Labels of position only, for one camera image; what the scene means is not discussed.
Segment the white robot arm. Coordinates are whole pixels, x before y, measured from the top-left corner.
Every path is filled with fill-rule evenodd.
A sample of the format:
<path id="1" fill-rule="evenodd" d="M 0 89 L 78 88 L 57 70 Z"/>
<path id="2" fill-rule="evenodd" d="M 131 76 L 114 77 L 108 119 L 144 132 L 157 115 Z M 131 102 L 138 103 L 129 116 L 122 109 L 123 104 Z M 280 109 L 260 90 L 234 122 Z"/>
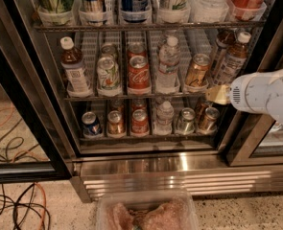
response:
<path id="1" fill-rule="evenodd" d="M 215 104 L 232 104 L 246 113 L 268 114 L 283 126 L 283 69 L 246 74 L 231 84 L 208 88 L 205 98 Z"/>

